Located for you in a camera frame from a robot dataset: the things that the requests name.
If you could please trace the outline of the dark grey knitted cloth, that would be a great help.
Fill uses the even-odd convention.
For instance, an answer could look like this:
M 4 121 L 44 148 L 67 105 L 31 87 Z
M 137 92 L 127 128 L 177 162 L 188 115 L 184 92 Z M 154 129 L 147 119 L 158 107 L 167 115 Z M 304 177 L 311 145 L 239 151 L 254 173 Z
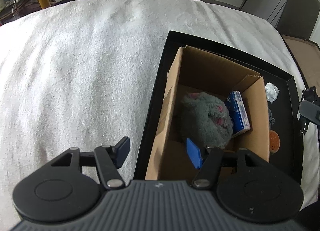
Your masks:
M 270 128 L 270 130 L 272 129 L 272 126 L 274 125 L 274 123 L 275 123 L 275 118 L 273 117 L 273 115 L 272 115 L 272 111 L 271 111 L 271 109 L 270 108 L 268 108 L 268 120 L 269 120 L 269 128 Z

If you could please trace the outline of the white plastic wrap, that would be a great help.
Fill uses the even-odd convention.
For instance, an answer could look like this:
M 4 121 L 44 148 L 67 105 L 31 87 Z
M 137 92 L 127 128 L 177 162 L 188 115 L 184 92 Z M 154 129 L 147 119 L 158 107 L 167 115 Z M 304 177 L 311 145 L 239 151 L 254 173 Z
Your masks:
M 270 103 L 273 103 L 277 100 L 279 89 L 272 83 L 268 82 L 265 85 L 265 92 L 266 92 L 266 98 L 267 101 Z

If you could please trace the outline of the grey plush toy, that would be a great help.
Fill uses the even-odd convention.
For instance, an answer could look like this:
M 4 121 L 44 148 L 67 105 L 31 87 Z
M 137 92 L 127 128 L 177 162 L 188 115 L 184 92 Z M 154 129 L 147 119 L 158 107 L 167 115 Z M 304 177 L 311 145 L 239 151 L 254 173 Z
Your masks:
M 224 102 L 205 92 L 181 100 L 181 132 L 198 147 L 224 149 L 233 136 L 233 123 Z

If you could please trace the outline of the orange round plush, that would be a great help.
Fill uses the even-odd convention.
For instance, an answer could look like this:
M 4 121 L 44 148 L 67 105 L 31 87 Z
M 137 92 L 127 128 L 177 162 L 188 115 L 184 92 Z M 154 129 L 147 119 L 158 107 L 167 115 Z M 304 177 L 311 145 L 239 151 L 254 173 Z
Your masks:
M 280 148 L 279 135 L 275 131 L 270 130 L 270 152 L 277 153 L 279 148 Z

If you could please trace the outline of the blue tissue pack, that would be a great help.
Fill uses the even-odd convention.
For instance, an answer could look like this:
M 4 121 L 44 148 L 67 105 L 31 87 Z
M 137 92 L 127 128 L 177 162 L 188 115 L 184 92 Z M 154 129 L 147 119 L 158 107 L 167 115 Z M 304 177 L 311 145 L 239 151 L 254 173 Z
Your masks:
M 233 137 L 251 129 L 249 118 L 239 91 L 232 91 L 224 101 L 233 123 Z

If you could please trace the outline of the black shallow tray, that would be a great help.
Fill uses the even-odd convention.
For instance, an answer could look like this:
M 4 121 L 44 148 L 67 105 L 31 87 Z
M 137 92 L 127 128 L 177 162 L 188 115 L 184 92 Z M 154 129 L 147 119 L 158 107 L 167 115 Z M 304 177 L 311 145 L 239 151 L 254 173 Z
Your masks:
M 280 137 L 280 149 L 271 157 L 271 164 L 300 183 L 303 168 L 303 137 L 299 133 L 297 113 L 300 99 L 293 75 L 260 59 L 257 55 L 251 55 L 216 41 L 172 30 L 168 32 L 161 55 L 133 178 L 135 180 L 145 178 L 161 113 L 167 73 L 178 48 L 186 45 L 221 55 L 252 68 L 259 72 L 266 82 L 271 82 L 278 87 L 280 93 L 269 108 L 276 120 L 272 129 Z

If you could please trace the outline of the brown cardboard box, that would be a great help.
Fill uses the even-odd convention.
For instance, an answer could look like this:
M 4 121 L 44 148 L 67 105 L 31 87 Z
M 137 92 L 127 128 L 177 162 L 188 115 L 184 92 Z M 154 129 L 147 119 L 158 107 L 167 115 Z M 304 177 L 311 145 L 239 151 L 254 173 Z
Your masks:
M 163 104 L 153 140 L 146 180 L 188 180 L 197 174 L 180 132 L 181 98 L 186 93 L 206 92 L 224 100 L 239 91 L 250 130 L 232 139 L 226 150 L 243 147 L 262 159 L 270 158 L 269 119 L 263 77 L 254 70 L 222 56 L 191 46 L 180 47 L 166 73 Z

